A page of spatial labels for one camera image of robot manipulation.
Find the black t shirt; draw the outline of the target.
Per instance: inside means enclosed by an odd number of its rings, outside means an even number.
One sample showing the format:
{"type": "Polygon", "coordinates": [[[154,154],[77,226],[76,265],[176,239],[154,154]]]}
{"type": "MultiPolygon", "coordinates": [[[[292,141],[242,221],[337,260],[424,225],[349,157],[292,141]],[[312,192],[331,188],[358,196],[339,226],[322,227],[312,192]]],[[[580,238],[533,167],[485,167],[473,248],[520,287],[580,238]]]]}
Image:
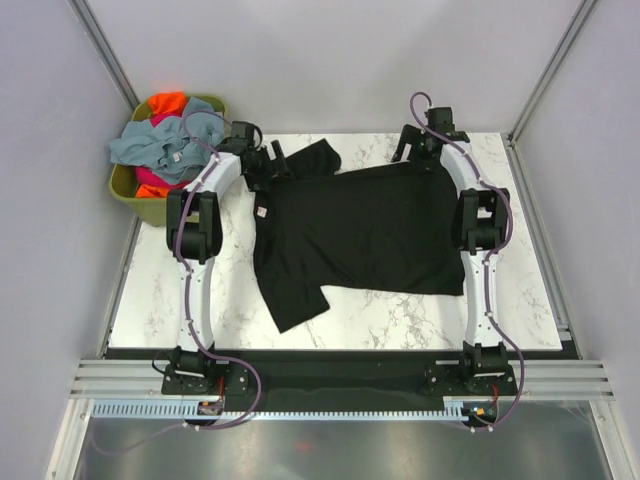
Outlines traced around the black t shirt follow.
{"type": "Polygon", "coordinates": [[[412,162],[278,179],[256,192],[253,265],[278,331],[328,311],[325,286],[462,295],[456,204],[444,167],[412,162]]]}

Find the olive green plastic bin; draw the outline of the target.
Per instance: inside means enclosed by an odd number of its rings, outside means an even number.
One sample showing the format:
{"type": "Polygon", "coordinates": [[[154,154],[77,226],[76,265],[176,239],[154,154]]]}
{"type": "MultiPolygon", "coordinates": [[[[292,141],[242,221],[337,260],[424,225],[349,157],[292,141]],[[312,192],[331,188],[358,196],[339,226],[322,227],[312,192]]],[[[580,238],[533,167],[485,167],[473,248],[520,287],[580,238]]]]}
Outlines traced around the olive green plastic bin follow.
{"type": "MultiPolygon", "coordinates": [[[[210,104],[216,112],[223,116],[227,113],[225,102],[209,94],[194,94],[191,96],[210,104]]],[[[152,108],[148,101],[139,104],[131,117],[131,121],[143,121],[152,117],[152,108]]],[[[133,213],[145,222],[154,227],[166,225],[166,200],[160,198],[137,198],[135,197],[139,188],[137,176],[133,166],[114,164],[108,183],[112,197],[120,203],[129,207],[133,213]]]]}

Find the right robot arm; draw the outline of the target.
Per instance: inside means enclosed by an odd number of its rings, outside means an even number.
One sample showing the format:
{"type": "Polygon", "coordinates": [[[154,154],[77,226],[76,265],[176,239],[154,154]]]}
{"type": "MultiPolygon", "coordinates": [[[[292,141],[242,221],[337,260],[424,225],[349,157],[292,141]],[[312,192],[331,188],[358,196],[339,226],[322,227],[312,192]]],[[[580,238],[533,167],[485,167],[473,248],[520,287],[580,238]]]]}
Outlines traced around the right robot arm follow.
{"type": "Polygon", "coordinates": [[[469,137],[459,131],[449,107],[431,107],[417,126],[405,125],[392,157],[428,170],[448,172],[457,189],[452,241],[465,270],[467,329],[462,357],[453,369],[467,392],[483,392],[493,381],[511,381],[505,338],[496,329],[498,252],[509,243],[513,219],[509,191],[498,188],[468,147],[469,137]]]}

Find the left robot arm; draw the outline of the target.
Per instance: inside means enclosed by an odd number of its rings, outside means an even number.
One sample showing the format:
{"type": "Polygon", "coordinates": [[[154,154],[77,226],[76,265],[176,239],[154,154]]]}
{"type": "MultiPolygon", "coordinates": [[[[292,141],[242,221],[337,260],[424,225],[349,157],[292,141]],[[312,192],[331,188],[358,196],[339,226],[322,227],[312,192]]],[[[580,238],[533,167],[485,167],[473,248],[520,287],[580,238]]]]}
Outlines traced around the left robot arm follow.
{"type": "Polygon", "coordinates": [[[205,152],[209,161],[194,180],[166,199],[166,244],[178,263],[181,323],[165,377],[208,393],[219,382],[211,325],[211,278],[223,243],[220,200],[240,177],[270,178],[272,159],[262,145],[261,129],[233,121],[229,135],[205,152]]]}

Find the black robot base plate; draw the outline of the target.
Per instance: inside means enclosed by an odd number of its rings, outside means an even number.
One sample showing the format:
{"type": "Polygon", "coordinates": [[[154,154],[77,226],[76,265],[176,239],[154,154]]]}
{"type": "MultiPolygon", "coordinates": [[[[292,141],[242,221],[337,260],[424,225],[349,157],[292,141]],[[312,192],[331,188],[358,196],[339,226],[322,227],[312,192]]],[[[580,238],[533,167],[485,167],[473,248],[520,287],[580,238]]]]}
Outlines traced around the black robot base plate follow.
{"type": "Polygon", "coordinates": [[[174,349],[164,395],[220,395],[227,410],[364,413],[436,410],[447,397],[506,399],[518,392],[504,349],[462,351],[174,349]]]}

